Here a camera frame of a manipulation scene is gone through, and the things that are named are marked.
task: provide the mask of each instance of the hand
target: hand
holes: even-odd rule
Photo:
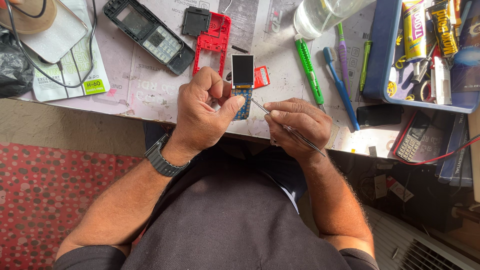
[[[215,145],[245,103],[242,96],[231,97],[231,84],[210,67],[203,67],[189,84],[180,86],[177,127],[162,150],[172,165],[186,164],[202,150]],[[210,107],[214,98],[222,106]]]
[[[296,129],[318,149],[322,149],[330,139],[332,126],[330,116],[298,98],[265,103],[264,107],[270,111],[270,115],[265,115],[265,120],[270,126],[270,135],[287,154],[299,162],[320,155],[317,150],[288,132],[282,124]]]

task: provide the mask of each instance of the phone keypad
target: phone keypad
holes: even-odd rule
[[[414,139],[412,136],[407,135],[402,143],[400,144],[400,147],[397,150],[397,156],[400,158],[406,160],[406,161],[412,161],[415,153],[417,152],[418,148],[420,146],[420,142]]]

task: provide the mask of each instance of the plastic tray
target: plastic tray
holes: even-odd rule
[[[377,0],[372,27],[372,48],[363,95],[388,103],[471,113],[480,103],[480,91],[452,93],[452,105],[391,98],[387,94],[388,78],[394,59],[396,35],[402,10],[401,0]]]

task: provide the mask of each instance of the watch strap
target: watch strap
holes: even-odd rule
[[[162,156],[161,149],[165,145],[165,143],[168,141],[168,137],[165,138],[163,136],[161,139],[159,139],[146,153],[145,156],[148,158],[152,166],[162,175],[167,176],[167,177],[173,177],[179,172],[181,172],[183,169],[185,169],[189,164],[190,161],[187,162],[187,164],[177,167],[175,165],[170,164],[168,161],[165,160],[165,158]]]

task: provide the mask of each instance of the glass of water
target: glass of water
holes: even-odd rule
[[[295,11],[295,29],[305,39],[321,36],[376,0],[303,0]]]

